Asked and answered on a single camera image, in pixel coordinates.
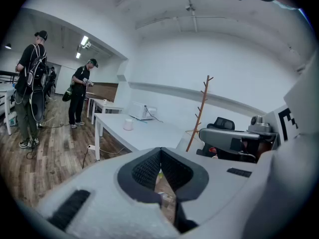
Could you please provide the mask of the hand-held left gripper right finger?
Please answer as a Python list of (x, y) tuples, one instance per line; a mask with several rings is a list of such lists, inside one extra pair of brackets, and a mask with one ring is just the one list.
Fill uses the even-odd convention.
[(190, 155), (161, 148), (162, 170), (173, 182), (175, 224), (161, 233), (170, 235), (242, 235), (264, 191), (271, 154), (258, 163)]

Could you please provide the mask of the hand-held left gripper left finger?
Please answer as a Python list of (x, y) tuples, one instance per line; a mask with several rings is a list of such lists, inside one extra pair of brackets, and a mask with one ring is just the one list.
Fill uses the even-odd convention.
[(175, 239), (179, 231), (166, 219), (159, 204), (130, 198), (119, 186), (120, 168), (147, 150), (98, 161), (54, 189), (38, 203), (37, 212), (49, 218), (75, 190), (89, 198), (66, 232), (80, 239)]

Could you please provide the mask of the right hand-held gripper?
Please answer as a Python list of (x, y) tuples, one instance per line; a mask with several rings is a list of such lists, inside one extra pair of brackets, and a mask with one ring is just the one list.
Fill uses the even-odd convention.
[(288, 106), (263, 116), (254, 116), (247, 131), (203, 128), (199, 138), (221, 150), (239, 150), (230, 154), (234, 161), (256, 163), (267, 151), (277, 149), (299, 134), (299, 127)]

